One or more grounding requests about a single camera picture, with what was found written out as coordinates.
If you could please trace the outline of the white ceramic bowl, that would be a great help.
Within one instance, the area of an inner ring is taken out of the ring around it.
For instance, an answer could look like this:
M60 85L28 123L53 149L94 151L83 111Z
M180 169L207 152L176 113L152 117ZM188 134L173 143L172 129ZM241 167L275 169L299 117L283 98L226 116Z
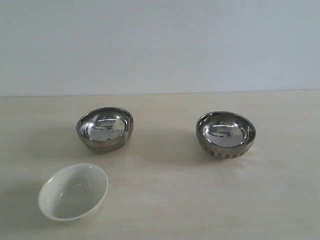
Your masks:
M72 223L92 217L109 188L108 176L97 165L78 163L55 172L38 193L38 207L48 219Z

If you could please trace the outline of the smooth stainless steel bowl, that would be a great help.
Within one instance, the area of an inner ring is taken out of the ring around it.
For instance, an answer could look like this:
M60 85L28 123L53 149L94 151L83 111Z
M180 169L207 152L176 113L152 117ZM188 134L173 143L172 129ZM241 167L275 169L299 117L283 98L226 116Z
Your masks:
M101 107L82 116L76 133L83 144L96 153L109 153L125 146L134 129L132 114L120 107Z

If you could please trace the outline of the ribbed stainless steel bowl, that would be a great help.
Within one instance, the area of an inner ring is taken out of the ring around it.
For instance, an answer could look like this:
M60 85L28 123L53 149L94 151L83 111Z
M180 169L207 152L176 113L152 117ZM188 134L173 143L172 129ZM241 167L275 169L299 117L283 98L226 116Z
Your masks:
M257 132L245 117L228 111L213 111L196 122L200 146L217 159L234 159L244 155L253 145Z

